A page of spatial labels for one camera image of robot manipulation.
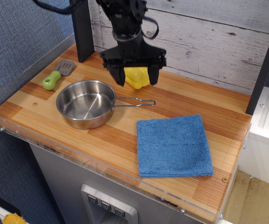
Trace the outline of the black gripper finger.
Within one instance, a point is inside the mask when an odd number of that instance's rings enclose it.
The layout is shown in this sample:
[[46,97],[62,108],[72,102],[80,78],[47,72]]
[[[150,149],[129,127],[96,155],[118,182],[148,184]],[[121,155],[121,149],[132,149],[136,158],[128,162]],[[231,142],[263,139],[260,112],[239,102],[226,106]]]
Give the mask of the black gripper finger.
[[125,71],[123,67],[108,67],[108,70],[112,76],[112,78],[115,80],[115,82],[120,85],[120,86],[124,86],[125,84]]
[[158,66],[148,67],[148,75],[150,84],[157,84],[159,77],[159,67]]

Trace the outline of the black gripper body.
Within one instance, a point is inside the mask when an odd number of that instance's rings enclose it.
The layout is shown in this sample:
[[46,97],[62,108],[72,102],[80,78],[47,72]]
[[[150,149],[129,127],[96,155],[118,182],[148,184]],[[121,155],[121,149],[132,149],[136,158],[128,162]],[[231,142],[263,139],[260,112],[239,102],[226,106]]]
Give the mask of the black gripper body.
[[99,54],[106,68],[166,66],[166,50],[147,44],[141,36],[117,43]]

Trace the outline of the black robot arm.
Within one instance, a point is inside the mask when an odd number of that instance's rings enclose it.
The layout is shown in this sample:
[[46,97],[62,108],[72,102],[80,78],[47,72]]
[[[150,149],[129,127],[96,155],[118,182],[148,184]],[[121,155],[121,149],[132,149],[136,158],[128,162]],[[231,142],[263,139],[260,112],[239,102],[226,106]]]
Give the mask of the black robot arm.
[[115,82],[121,86],[125,84],[126,67],[146,67],[149,82],[158,82],[159,71],[166,66],[166,50],[148,45],[142,31],[142,22],[147,20],[145,0],[99,0],[97,3],[112,24],[112,35],[117,46],[100,52],[104,68],[108,69]]

